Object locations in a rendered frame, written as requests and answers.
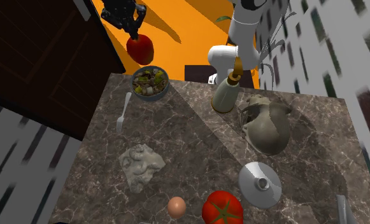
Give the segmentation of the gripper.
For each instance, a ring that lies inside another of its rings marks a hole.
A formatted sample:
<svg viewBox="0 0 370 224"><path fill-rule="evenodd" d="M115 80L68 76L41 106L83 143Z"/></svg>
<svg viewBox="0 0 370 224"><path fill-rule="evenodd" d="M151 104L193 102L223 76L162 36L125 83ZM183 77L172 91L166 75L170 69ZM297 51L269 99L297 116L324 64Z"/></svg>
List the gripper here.
<svg viewBox="0 0 370 224"><path fill-rule="evenodd" d="M102 0L104 8L101 18L117 29L129 31L132 40L138 39L138 29L146 16L146 6L135 4L133 0Z"/></svg>

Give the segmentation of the red apple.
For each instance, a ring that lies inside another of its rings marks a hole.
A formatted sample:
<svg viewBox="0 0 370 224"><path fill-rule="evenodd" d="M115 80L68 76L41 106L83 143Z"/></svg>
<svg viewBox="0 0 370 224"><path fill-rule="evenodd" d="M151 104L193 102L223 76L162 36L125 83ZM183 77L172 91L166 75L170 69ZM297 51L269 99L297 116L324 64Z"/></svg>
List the red apple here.
<svg viewBox="0 0 370 224"><path fill-rule="evenodd" d="M137 39L129 38L126 43L126 48L127 53L138 64L148 65L153 60L153 43L146 35L139 34Z"/></svg>

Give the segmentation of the grey bowl of chopped food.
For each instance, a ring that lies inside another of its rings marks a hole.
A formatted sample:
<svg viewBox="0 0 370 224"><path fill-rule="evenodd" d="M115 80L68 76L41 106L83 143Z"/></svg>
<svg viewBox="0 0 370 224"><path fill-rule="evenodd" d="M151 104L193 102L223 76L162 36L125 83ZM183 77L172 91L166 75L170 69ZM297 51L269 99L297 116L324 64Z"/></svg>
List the grey bowl of chopped food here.
<svg viewBox="0 0 370 224"><path fill-rule="evenodd" d="M146 102L158 101L169 89L169 76L163 68L145 66L138 69L131 77L131 90Z"/></svg>

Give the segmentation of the silver fork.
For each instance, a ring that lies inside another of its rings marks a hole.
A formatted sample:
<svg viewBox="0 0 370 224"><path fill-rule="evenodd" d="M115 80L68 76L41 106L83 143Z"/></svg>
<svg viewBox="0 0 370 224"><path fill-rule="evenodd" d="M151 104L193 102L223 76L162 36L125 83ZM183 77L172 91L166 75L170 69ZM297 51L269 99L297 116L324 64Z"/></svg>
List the silver fork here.
<svg viewBox="0 0 370 224"><path fill-rule="evenodd" d="M116 125L117 133L120 133L122 131L122 124L124 122L124 115L125 115L129 100L131 98L131 95L132 95L131 92L126 93L125 101L124 101L124 108L122 110L122 114L121 114L120 117L117 118L117 125Z"/></svg>

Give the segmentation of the dark wooden cabinet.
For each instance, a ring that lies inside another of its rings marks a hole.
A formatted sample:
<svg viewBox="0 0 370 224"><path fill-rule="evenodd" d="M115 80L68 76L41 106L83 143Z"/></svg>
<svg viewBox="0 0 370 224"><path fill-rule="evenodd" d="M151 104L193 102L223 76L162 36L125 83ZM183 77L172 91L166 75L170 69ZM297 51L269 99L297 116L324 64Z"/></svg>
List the dark wooden cabinet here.
<svg viewBox="0 0 370 224"><path fill-rule="evenodd" d="M82 139L125 68L92 0L0 0L0 104Z"/></svg>

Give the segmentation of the pale bottle with brown cap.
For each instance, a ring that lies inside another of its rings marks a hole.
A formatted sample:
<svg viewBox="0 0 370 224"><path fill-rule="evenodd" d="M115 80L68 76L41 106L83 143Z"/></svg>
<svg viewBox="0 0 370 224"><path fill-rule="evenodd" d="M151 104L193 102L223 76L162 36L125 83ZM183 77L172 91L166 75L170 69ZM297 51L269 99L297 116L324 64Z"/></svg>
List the pale bottle with brown cap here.
<svg viewBox="0 0 370 224"><path fill-rule="evenodd" d="M239 93L239 81L243 75L242 61L235 58L233 72L219 84L214 96L211 98L211 106L218 113L230 112L236 102Z"/></svg>

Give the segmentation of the pale carved stone fragment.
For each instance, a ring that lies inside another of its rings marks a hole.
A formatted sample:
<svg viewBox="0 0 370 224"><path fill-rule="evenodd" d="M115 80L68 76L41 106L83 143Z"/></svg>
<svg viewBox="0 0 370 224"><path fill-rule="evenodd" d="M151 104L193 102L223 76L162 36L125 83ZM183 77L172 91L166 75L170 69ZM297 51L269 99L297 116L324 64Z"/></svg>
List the pale carved stone fragment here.
<svg viewBox="0 0 370 224"><path fill-rule="evenodd" d="M140 193L144 186L165 165L163 158L146 144L137 144L118 158L132 193Z"/></svg>

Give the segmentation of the beige clay jug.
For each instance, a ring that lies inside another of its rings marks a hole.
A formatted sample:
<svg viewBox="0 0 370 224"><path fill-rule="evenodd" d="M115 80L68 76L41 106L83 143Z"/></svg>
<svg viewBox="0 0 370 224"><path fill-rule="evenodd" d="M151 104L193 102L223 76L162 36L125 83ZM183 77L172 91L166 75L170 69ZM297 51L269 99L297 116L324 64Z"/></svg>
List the beige clay jug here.
<svg viewBox="0 0 370 224"><path fill-rule="evenodd" d="M252 148L265 155L277 155L288 145L292 108L268 97L252 94L241 110L239 121L245 139Z"/></svg>

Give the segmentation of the brown egg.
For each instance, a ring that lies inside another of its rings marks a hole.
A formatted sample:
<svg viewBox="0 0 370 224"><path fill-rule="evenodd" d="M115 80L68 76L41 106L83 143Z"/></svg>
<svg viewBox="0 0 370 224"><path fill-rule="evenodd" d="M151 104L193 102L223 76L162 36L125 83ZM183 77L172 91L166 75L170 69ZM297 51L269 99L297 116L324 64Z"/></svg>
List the brown egg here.
<svg viewBox="0 0 370 224"><path fill-rule="evenodd" d="M181 218L186 212L186 203L181 197L173 197L169 200L167 211L174 219Z"/></svg>

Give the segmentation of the grey round lid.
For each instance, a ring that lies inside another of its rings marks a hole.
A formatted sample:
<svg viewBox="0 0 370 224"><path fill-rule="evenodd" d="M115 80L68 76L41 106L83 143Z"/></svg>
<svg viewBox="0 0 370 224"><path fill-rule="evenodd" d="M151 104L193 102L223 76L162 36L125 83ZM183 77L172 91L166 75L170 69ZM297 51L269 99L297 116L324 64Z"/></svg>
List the grey round lid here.
<svg viewBox="0 0 370 224"><path fill-rule="evenodd" d="M262 162L250 162L238 174L241 194L254 207L268 209L281 197L281 181L277 173Z"/></svg>

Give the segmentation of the red tomato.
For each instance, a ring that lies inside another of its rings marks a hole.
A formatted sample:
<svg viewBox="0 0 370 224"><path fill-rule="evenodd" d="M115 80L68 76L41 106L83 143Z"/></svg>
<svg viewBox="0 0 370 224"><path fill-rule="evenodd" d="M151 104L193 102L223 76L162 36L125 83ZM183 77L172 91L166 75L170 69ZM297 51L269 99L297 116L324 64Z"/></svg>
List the red tomato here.
<svg viewBox="0 0 370 224"><path fill-rule="evenodd" d="M226 191L211 193L202 208L205 224L243 224L240 201Z"/></svg>

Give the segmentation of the grey metal object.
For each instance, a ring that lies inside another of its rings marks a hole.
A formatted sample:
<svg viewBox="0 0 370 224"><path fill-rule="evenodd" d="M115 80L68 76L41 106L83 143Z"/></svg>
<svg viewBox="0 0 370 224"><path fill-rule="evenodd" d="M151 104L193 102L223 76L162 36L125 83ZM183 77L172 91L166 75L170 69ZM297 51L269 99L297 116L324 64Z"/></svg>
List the grey metal object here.
<svg viewBox="0 0 370 224"><path fill-rule="evenodd" d="M344 195L336 195L338 206L338 224L357 224L350 205Z"/></svg>

